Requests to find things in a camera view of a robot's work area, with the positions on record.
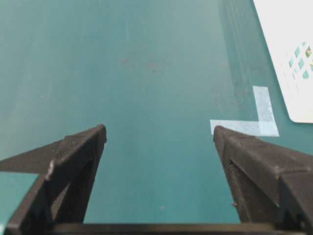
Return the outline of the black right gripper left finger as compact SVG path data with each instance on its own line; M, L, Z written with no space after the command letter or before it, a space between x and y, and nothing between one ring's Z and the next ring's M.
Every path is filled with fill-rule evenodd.
M21 187L3 235L49 235L63 224L82 224L107 142L103 124L1 160L0 171Z

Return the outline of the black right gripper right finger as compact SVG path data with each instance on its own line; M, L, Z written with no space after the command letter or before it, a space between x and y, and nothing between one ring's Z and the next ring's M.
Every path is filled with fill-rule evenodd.
M213 141L241 222L313 230L312 155L220 125Z

